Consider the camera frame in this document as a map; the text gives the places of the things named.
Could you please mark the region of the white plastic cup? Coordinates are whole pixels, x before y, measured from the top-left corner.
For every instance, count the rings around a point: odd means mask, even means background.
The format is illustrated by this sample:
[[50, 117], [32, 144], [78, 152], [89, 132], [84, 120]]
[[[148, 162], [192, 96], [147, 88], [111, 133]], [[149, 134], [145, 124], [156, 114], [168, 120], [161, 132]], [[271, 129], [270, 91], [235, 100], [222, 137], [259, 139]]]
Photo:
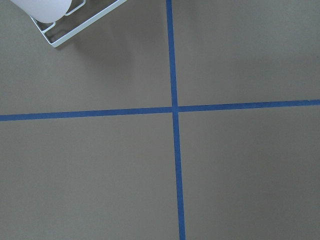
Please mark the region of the white plastic cup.
[[41, 23], [53, 23], [61, 19], [72, 0], [11, 0], [30, 17]]

